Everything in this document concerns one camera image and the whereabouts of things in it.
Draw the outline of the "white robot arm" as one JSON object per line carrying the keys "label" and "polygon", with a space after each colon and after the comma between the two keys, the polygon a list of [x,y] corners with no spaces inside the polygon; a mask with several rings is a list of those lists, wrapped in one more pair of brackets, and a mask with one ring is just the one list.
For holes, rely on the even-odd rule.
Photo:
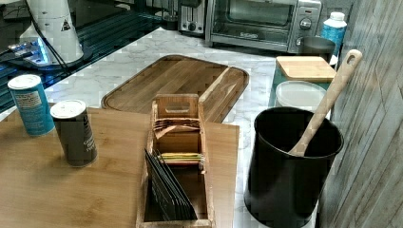
{"label": "white robot arm", "polygon": [[79,41],[67,0],[24,0],[30,26],[9,45],[1,63],[38,70],[69,70],[92,57]]}

